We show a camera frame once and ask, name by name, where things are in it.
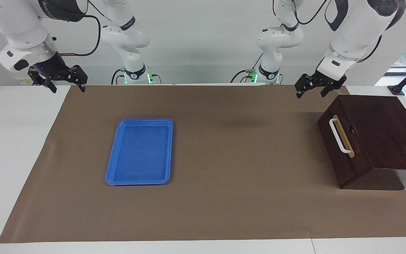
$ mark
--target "wooden box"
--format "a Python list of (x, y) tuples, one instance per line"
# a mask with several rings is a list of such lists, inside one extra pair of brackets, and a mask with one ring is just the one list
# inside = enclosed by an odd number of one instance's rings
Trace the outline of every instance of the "wooden box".
[(406, 188), (406, 109), (397, 97), (339, 95), (318, 126), (340, 188)]

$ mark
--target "brown paper mat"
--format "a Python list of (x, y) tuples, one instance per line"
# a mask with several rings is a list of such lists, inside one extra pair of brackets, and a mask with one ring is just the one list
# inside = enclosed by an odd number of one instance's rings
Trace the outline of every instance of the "brown paper mat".
[[(316, 125), (336, 95), (72, 87), (0, 243), (406, 236), (405, 191), (337, 186)], [(108, 186), (118, 122), (150, 117), (174, 122), (171, 179)]]

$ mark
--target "blue tray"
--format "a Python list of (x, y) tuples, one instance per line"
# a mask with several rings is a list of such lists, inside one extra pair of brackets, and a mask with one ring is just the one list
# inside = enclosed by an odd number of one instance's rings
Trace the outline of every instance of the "blue tray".
[(162, 185), (170, 178), (173, 122), (125, 119), (117, 127), (106, 172), (110, 185)]

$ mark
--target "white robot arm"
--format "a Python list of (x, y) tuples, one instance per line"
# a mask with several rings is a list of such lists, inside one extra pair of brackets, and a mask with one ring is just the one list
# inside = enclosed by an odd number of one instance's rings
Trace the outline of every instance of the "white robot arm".
[[(298, 12), (303, 0), (297, 0), (295, 3)], [(263, 29), (256, 40), (258, 47), (263, 50), (262, 61), (255, 70), (258, 74), (257, 82), (267, 84), (274, 84), (279, 76), (283, 56), (278, 50), (298, 46), (303, 40), (303, 30), (294, 16), (292, 1), (277, 0), (274, 8), (281, 26)]]
[(128, 84), (150, 82), (148, 67), (144, 64), (138, 48), (150, 43), (150, 35), (137, 21), (129, 9), (127, 0), (103, 0), (108, 18), (116, 25), (104, 26), (101, 39), (120, 55)]
[(295, 84), (298, 98), (315, 87), (324, 87), (323, 97), (340, 89), (348, 69), (359, 62), (386, 29), (399, 21), (406, 5), (405, 0), (335, 0), (333, 4), (335, 13), (326, 12), (325, 17), (336, 32), (335, 37), (314, 74), (303, 74)]
[(86, 11), (87, 0), (0, 0), (0, 32), (8, 41), (0, 52), (0, 63), (13, 73), (29, 70), (35, 84), (54, 93), (57, 89), (52, 80), (66, 80), (85, 91), (87, 75), (79, 66), (65, 65), (40, 20), (77, 22)]

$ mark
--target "table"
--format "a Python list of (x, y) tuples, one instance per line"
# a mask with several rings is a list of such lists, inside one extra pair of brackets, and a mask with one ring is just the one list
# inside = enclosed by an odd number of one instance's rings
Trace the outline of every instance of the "table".
[[(0, 86), (0, 233), (58, 114), (69, 86)], [(348, 87), (390, 95), (386, 87)], [(406, 107), (406, 99), (399, 97)], [(406, 253), (406, 238), (0, 244), (0, 253)]]

